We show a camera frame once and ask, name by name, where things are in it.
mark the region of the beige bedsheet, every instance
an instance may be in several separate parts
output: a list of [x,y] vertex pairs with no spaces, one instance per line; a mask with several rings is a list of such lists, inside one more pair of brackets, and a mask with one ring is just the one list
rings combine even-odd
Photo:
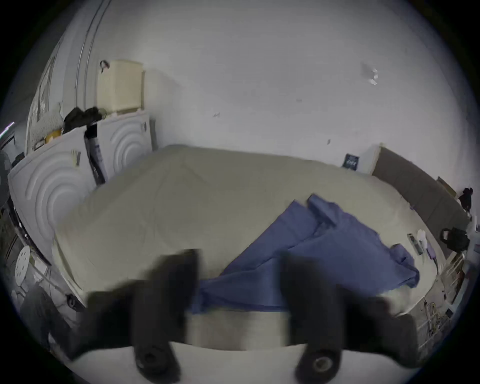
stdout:
[[[58,226],[54,262],[74,293],[106,290],[140,278],[161,255],[202,251],[201,278],[217,276],[293,201],[316,193],[380,234],[401,243],[420,271],[415,288],[384,294],[392,312],[408,312],[429,291],[436,267],[418,256],[407,233],[427,232],[417,213],[376,177],[286,156],[169,146],[151,154],[94,191]],[[284,313],[216,310],[189,319],[191,344],[220,349],[284,345]]]

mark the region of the padded headboard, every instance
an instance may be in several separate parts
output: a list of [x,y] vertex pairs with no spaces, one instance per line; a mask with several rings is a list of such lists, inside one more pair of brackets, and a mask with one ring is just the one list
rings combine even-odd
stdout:
[[470,219],[461,205],[439,182],[387,148],[380,147],[372,175],[395,187],[410,203],[437,238],[447,258],[451,251],[439,241],[440,232],[443,228],[467,228]]

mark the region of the cable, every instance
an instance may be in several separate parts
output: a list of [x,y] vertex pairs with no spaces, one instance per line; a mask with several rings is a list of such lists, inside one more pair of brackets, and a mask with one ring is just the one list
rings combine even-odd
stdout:
[[7,253],[5,254],[5,265],[8,263],[8,258],[10,257],[10,252],[12,252],[13,245],[15,244],[15,241],[18,239],[18,235],[15,235],[13,237],[12,242],[8,246]]

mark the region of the white wall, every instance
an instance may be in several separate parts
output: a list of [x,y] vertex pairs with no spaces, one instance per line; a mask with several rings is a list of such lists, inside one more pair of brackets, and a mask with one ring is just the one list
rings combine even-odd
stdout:
[[[372,144],[480,201],[479,119],[436,33],[396,1],[113,1],[89,66],[144,63],[160,146],[285,154],[341,165]],[[362,66],[378,70],[378,84]]]

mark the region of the blue cloth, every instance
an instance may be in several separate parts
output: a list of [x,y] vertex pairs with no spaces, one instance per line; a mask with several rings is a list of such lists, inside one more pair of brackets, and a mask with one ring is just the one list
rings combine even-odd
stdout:
[[420,278],[402,245],[387,248],[374,230],[313,194],[307,207],[292,202],[219,277],[200,281],[192,312],[213,307],[285,311],[278,276],[282,250],[313,258],[332,283],[364,296],[404,284],[415,287]]

